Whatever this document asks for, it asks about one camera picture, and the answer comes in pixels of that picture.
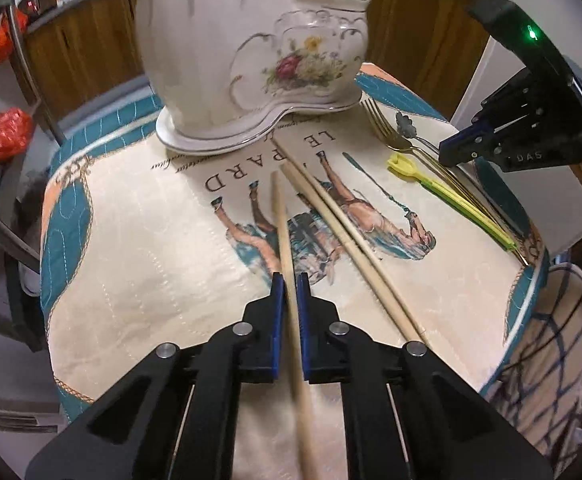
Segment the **silver flower spoon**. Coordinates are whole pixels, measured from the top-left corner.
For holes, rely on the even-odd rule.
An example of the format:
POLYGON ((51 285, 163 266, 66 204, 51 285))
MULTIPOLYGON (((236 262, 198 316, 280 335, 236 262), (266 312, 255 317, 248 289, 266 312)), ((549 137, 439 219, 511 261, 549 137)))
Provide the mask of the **silver flower spoon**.
POLYGON ((436 145, 434 145, 429 140, 422 138, 422 136, 419 136, 417 128, 415 125, 413 125, 413 121, 409 116, 403 114, 398 110, 395 113, 395 119, 396 119, 396 130, 401 136, 403 136, 406 139, 415 139, 416 141, 423 144, 426 148, 431 150, 434 154, 436 155, 440 154, 440 151, 438 150, 438 147, 436 145))

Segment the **yellow tulip plastic utensil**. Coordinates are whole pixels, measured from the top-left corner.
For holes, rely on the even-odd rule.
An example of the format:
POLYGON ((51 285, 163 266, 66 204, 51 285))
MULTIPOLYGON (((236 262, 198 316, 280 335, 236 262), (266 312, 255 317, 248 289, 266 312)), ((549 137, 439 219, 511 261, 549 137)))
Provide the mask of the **yellow tulip plastic utensil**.
POLYGON ((513 238, 505 230, 501 229, 495 221, 490 220, 484 212, 476 208, 451 188, 448 188, 443 182, 430 179, 425 174, 422 174, 417 165, 405 155, 394 153, 387 161, 387 169, 398 177, 419 182, 429 192, 436 195, 447 205, 460 212, 462 216, 465 216, 482 228, 502 247, 509 250, 509 252, 518 249, 513 238))

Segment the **gold slim fork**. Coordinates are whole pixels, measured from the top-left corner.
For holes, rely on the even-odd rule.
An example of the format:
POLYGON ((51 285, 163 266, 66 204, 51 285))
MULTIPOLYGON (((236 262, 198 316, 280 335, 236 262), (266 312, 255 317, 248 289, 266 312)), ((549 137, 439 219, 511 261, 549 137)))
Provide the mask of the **gold slim fork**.
MULTIPOLYGON (((406 141, 398 136, 397 131, 389 124, 387 118, 385 118, 384 115, 381 113, 380 107, 375 100, 372 100, 370 98, 364 98, 361 100, 361 106, 363 107, 370 124, 372 125, 373 128, 375 128, 376 133, 379 136, 380 140, 387 144, 388 148, 391 148, 392 151, 398 154, 405 155, 407 158, 409 158, 412 162, 414 162, 417 165, 418 169, 422 172, 422 174, 425 174, 430 179, 435 179, 439 180, 440 182, 443 182, 445 185, 448 186, 448 188, 451 188, 461 197, 465 198, 476 208, 484 212, 484 214, 486 214, 486 216, 490 220, 495 221, 498 224, 498 226, 500 226, 500 224, 492 216, 492 214, 488 212, 487 209, 484 206, 482 206, 461 185, 459 180, 456 179, 455 176, 450 171, 443 169, 442 166, 440 166, 440 164, 436 162, 436 160, 431 155, 429 155, 426 151, 421 150, 421 148, 415 148, 414 146, 406 145, 406 141)), ((515 255, 516 258, 518 258, 518 260, 523 264, 523 266, 528 265, 527 259, 523 256, 519 248, 517 250, 514 250, 512 254, 515 255)))

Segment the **patterned teal table cloth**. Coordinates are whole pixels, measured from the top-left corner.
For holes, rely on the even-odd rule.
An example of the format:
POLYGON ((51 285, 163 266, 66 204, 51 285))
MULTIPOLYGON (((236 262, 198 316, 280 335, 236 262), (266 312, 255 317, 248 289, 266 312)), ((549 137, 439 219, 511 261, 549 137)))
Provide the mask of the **patterned teal table cloth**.
POLYGON ((434 351, 477 391, 521 339, 548 255, 526 214, 501 248, 422 185, 387 170, 390 150, 360 107, 289 116, 212 157, 157 136, 157 96, 78 129, 52 157, 42 219, 42 310, 61 406, 78 418, 163 342, 191 347, 267 295, 280 269, 271 191, 285 194, 297 272, 373 339, 404 337, 357 266, 280 171, 292 154, 379 259, 434 351))

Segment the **floral ceramic utensil holder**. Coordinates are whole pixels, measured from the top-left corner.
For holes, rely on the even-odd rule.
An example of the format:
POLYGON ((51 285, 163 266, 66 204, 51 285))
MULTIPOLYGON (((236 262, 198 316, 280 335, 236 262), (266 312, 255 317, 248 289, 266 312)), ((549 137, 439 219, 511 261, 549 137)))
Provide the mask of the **floral ceramic utensil holder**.
POLYGON ((343 112, 370 0, 136 0, 136 44, 162 101, 155 131, 170 150, 239 150, 290 114, 343 112))

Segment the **metal shelf rack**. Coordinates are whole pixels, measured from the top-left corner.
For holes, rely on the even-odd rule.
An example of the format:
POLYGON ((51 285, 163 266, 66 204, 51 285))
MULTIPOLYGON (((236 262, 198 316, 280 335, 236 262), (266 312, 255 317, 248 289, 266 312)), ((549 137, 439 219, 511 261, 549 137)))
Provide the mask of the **metal shelf rack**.
MULTIPOLYGON (((57 143, 66 138, 50 119, 45 99, 37 90, 24 52, 23 32, 20 32, 14 0, 0 0, 0 20, 6 15, 14 50, 0 64, 0 113, 11 107, 20 108, 32 116, 34 132, 42 129, 57 143)), ((26 237, 42 221, 42 194, 46 177, 40 174, 24 194, 18 192, 26 152, 0 162, 0 265, 6 280, 9 311, 0 313, 0 335, 22 342, 31 351, 46 346, 43 313, 40 300, 30 294, 24 278, 40 276, 40 248, 26 237)))

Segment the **hanging red plastic bag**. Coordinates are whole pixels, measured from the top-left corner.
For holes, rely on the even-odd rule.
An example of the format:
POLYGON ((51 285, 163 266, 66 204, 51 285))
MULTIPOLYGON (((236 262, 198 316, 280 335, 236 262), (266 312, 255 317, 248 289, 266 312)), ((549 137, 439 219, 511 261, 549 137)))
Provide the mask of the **hanging red plastic bag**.
MULTIPOLYGON (((29 17, 20 10, 17 10, 16 18, 20 32, 25 32, 28 28, 29 17)), ((0 20, 0 64, 10 57, 13 50, 14 43, 10 36, 8 20, 6 15, 3 15, 0 20)))

